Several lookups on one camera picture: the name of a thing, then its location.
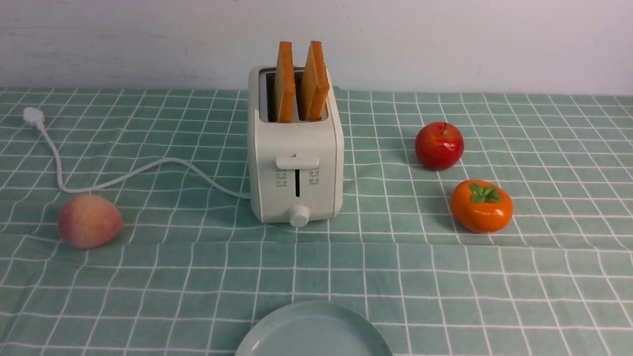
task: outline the persimmon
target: persimmon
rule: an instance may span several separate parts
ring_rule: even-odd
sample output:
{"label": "persimmon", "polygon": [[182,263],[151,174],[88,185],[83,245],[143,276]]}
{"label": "persimmon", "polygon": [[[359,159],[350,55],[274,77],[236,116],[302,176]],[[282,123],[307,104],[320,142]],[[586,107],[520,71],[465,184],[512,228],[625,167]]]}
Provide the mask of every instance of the persimmon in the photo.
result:
{"label": "persimmon", "polygon": [[500,187],[478,179],[459,183],[451,196],[451,211],[465,228],[479,234],[496,232],[512,219],[510,195]]}

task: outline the plate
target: plate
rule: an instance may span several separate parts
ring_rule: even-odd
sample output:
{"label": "plate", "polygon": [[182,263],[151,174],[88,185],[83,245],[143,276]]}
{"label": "plate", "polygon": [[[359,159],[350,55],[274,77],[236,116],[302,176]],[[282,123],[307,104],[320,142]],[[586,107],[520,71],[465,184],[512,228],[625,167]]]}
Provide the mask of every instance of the plate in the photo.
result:
{"label": "plate", "polygon": [[235,356],[393,356],[367,319],[332,302],[281,307],[260,320]]}

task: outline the toaster button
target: toaster button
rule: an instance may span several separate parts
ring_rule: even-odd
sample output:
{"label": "toaster button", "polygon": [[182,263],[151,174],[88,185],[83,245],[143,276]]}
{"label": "toaster button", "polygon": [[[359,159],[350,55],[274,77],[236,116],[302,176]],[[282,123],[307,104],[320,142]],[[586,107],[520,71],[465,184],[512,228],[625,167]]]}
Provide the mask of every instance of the toaster button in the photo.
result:
{"label": "toaster button", "polygon": [[310,220],[310,209],[304,205],[295,205],[288,209],[290,225],[294,227],[304,227]]}

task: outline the green leaves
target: green leaves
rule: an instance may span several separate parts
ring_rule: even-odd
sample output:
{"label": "green leaves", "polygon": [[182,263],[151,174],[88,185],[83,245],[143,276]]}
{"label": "green leaves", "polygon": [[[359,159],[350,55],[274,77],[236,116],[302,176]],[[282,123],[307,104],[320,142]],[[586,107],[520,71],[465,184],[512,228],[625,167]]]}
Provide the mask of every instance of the green leaves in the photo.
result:
{"label": "green leaves", "polygon": [[468,187],[472,192],[470,201],[473,203],[501,203],[499,190],[495,187],[487,186],[484,188],[477,183],[470,183]]}

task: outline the toast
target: toast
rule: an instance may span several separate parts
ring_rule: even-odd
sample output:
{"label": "toast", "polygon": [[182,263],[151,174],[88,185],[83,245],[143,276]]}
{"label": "toast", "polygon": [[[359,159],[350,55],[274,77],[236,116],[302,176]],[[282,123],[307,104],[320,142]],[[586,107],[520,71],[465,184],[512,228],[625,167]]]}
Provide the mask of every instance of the toast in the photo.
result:
{"label": "toast", "polygon": [[294,64],[292,63],[292,43],[280,42],[275,70],[275,119],[290,122],[294,109],[296,88],[294,84]]}
{"label": "toast", "polygon": [[330,82],[325,69],[323,45],[319,41],[310,41],[308,58],[301,79],[299,117],[307,121],[321,120]]}

